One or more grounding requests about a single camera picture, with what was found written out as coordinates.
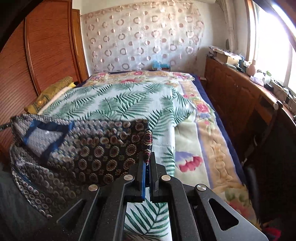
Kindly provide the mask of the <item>circle patterned sheer curtain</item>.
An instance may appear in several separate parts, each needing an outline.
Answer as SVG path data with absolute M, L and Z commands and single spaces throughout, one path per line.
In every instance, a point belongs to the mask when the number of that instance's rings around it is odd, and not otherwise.
M 190 1 L 145 1 L 91 11 L 81 16 L 90 74 L 150 70 L 163 64 L 192 72 L 204 23 Z

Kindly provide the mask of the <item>window with wooden frame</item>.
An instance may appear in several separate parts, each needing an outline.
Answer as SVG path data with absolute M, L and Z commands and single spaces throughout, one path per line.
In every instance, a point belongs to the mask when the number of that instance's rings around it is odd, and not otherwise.
M 245 1 L 249 21 L 249 56 L 255 67 L 295 92 L 295 49 L 282 21 L 255 1 Z

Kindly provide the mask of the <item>cardboard box on cabinet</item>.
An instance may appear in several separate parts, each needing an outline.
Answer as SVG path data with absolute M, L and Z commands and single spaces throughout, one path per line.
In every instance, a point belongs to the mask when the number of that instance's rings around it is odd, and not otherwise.
M 232 53 L 219 53 L 216 52 L 215 58 L 221 64 L 237 65 L 242 58 Z

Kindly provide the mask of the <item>green fern leaf sheet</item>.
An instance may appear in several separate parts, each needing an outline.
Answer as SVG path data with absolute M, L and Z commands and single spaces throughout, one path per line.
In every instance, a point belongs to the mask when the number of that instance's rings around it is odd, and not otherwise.
M 111 183 L 135 163 L 137 141 L 149 124 L 156 162 L 175 173 L 175 127 L 195 113 L 181 88 L 156 82 L 83 86 L 66 91 L 43 112 L 76 121 L 75 131 L 100 138 L 73 137 L 51 154 L 49 164 L 74 165 L 77 178 Z

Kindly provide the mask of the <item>wooden sideboard cabinet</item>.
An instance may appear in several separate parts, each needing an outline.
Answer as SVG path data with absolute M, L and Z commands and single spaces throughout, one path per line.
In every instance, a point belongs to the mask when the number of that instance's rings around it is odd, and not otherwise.
M 252 144 L 256 157 L 285 175 L 295 175 L 295 122 L 281 102 L 249 77 L 207 57 L 206 93 L 220 116 L 240 161 Z

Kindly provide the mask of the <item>floral bed blanket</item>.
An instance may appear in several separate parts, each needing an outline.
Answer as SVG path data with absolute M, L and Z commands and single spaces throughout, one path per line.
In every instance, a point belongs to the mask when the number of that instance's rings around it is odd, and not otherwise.
M 227 204 L 256 225 L 257 218 L 247 188 L 236 170 L 236 154 L 230 151 L 218 126 L 213 108 L 194 85 L 192 75 L 178 72 L 137 71 L 120 74 L 98 73 L 84 86 L 113 83 L 156 82 L 181 88 L 195 113 L 175 127 L 175 173 L 184 184 L 198 183 L 212 188 Z

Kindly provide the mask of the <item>mustard patterned folded cloth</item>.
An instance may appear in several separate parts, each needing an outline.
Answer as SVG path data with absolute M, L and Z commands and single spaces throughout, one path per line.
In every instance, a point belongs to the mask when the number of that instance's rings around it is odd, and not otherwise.
M 49 101 L 62 89 L 74 83 L 73 78 L 66 76 L 63 79 L 47 87 L 35 101 L 24 107 L 24 111 L 29 114 L 37 114 Z

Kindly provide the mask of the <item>navy patterned satin shirt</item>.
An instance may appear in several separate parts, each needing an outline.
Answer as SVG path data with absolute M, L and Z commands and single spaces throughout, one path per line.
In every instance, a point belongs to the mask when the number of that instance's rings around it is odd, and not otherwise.
M 14 182 L 29 204 L 51 218 L 87 188 L 109 185 L 139 160 L 149 162 L 147 120 L 11 118 Z

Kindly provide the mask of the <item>pink ceramic jar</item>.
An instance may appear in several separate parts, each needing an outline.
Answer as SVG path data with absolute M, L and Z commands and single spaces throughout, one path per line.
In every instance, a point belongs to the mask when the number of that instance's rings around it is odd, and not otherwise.
M 255 59 L 253 59 L 252 60 L 252 63 L 248 66 L 248 68 L 247 68 L 247 75 L 249 75 L 249 76 L 253 76 L 253 75 L 255 75 L 255 73 L 256 73 L 256 60 Z

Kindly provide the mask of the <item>blue tissue pack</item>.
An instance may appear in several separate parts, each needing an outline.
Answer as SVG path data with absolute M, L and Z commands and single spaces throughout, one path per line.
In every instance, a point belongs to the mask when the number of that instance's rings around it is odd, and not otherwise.
M 154 70 L 154 71 L 160 71 L 160 70 L 170 71 L 171 66 L 170 66 L 170 64 L 164 64 L 164 63 L 161 63 L 160 61 L 153 61 L 152 62 L 152 70 Z

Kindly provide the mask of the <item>wooden slatted wardrobe door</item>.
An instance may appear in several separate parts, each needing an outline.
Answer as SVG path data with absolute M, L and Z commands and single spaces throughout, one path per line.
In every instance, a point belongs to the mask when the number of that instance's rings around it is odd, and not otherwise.
M 88 77 L 80 11 L 72 1 L 29 1 L 15 13 L 18 25 L 1 44 L 1 124 L 24 112 L 48 86 Z

